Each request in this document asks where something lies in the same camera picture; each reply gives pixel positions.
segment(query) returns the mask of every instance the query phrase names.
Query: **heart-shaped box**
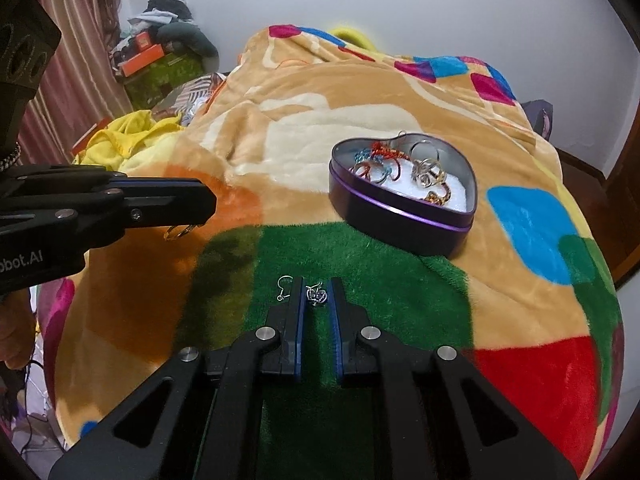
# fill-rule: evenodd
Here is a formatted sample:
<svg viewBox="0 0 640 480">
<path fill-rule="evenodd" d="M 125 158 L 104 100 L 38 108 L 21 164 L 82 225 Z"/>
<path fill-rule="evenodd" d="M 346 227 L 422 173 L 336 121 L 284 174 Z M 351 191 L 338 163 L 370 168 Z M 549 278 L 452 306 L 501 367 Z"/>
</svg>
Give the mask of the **heart-shaped box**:
<svg viewBox="0 0 640 480">
<path fill-rule="evenodd" d="M 351 171 L 356 154 L 376 140 L 417 160 L 438 150 L 444 171 L 466 189 L 466 211 L 459 212 L 413 198 Z M 347 224 L 377 240 L 421 256 L 447 258 L 460 250 L 478 205 L 478 185 L 469 161 L 444 140 L 426 134 L 401 134 L 393 139 L 347 139 L 334 146 L 329 163 L 329 199 Z"/>
</svg>

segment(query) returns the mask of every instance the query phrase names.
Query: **pink striped curtain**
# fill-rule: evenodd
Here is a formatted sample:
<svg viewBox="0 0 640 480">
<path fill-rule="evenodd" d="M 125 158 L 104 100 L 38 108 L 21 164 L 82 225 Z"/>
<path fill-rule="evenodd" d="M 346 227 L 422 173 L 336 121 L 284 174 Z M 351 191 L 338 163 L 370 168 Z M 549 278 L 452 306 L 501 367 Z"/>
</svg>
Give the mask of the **pink striped curtain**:
<svg viewBox="0 0 640 480">
<path fill-rule="evenodd" d="M 23 163 L 66 164 L 74 143 L 103 118 L 131 111 L 107 50 L 118 41 L 120 0 L 39 0 L 62 31 L 18 141 Z"/>
</svg>

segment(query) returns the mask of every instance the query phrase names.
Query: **yellow cloth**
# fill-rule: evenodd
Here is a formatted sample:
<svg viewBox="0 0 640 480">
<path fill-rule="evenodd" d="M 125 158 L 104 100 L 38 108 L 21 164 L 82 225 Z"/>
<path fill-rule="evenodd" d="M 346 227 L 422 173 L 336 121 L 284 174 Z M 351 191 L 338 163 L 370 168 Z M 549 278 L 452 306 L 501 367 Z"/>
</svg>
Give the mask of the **yellow cloth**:
<svg viewBox="0 0 640 480">
<path fill-rule="evenodd" d="M 86 149 L 76 155 L 74 164 L 98 164 L 117 171 L 135 153 L 183 129 L 180 115 L 156 122 L 151 118 L 151 110 L 138 110 L 111 121 L 105 129 L 96 132 Z"/>
</svg>

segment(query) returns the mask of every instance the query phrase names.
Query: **colorful blanket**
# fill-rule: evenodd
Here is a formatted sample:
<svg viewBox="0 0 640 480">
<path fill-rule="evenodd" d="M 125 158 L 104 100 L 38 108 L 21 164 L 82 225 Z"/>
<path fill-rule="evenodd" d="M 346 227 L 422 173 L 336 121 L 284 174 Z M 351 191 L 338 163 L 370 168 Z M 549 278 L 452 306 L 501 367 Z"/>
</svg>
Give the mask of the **colorful blanket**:
<svg viewBox="0 0 640 480">
<path fill-rule="evenodd" d="M 475 223 L 451 261 L 360 234 L 328 200 L 336 142 L 399 130 L 450 142 L 478 178 Z M 620 311 L 555 150 L 491 66 L 270 27 L 186 130 L 120 169 L 199 178 L 218 209 L 179 240 L 131 230 L 88 254 L 56 359 L 69 441 L 175 350 L 226 346 L 260 326 L 281 275 L 341 276 L 375 324 L 421 348 L 465 349 L 578 474 L 592 468 L 620 389 Z M 370 395 L 335 384 L 327 317 L 308 312 L 302 384 L 266 392 L 259 478 L 373 478 Z"/>
</svg>

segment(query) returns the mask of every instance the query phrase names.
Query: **brown baseboard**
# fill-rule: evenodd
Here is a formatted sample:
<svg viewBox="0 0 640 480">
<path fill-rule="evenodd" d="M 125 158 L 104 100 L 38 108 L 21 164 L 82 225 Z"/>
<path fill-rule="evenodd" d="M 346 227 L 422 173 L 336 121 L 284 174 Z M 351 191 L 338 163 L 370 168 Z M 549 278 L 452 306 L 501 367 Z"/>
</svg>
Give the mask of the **brown baseboard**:
<svg viewBox="0 0 640 480">
<path fill-rule="evenodd" d="M 558 156 L 560 157 L 560 160 L 565 164 L 568 164 L 569 166 L 573 166 L 574 168 L 577 168 L 578 170 L 591 175 L 593 178 L 597 179 L 597 181 L 601 184 L 604 184 L 605 181 L 607 180 L 604 176 L 604 173 L 594 168 L 591 164 L 587 164 L 586 162 L 584 162 L 583 160 L 580 160 L 575 155 L 564 152 L 563 150 L 560 150 L 558 148 L 556 148 L 556 151 L 558 152 Z"/>
</svg>

